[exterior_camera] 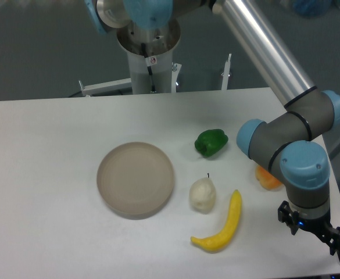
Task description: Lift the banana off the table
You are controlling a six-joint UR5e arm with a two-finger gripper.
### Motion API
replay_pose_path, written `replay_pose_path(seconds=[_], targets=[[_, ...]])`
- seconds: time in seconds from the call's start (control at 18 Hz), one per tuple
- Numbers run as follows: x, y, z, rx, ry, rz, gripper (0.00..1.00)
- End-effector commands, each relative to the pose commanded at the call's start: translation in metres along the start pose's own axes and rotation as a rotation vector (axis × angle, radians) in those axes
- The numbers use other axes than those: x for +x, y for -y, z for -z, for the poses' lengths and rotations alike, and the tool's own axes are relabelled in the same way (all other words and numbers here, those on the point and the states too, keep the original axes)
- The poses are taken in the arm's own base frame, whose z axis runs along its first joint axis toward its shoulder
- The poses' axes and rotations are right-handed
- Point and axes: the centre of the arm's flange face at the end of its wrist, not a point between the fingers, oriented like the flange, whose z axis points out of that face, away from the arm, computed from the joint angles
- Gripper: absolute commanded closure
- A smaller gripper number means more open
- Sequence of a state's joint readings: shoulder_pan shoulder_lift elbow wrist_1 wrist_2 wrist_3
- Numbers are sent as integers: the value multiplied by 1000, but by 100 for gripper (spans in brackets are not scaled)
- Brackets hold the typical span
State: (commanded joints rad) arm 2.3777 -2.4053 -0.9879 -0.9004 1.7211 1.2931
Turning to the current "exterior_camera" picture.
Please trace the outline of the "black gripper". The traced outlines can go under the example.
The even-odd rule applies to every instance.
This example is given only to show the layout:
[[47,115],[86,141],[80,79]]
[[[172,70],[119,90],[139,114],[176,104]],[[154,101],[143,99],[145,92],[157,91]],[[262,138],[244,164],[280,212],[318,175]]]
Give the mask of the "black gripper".
[[330,203],[317,208],[302,208],[283,201],[277,210],[278,221],[285,223],[291,234],[298,230],[318,233],[318,238],[330,249],[330,255],[340,255],[340,227],[334,228],[331,221]]

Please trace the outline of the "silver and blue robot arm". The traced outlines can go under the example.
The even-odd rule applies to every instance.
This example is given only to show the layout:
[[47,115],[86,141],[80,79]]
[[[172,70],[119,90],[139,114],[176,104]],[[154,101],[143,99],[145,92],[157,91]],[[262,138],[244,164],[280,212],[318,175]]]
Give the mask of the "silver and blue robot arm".
[[253,1],[86,1],[100,33],[117,30],[120,45],[139,60],[130,64],[135,94],[170,92],[167,55],[180,39],[177,18],[201,6],[220,15],[286,112],[270,123],[250,120],[237,145],[286,187],[278,219],[293,234],[308,231],[340,261],[340,227],[330,223],[330,167],[314,139],[340,123],[340,96],[320,91],[293,58]]

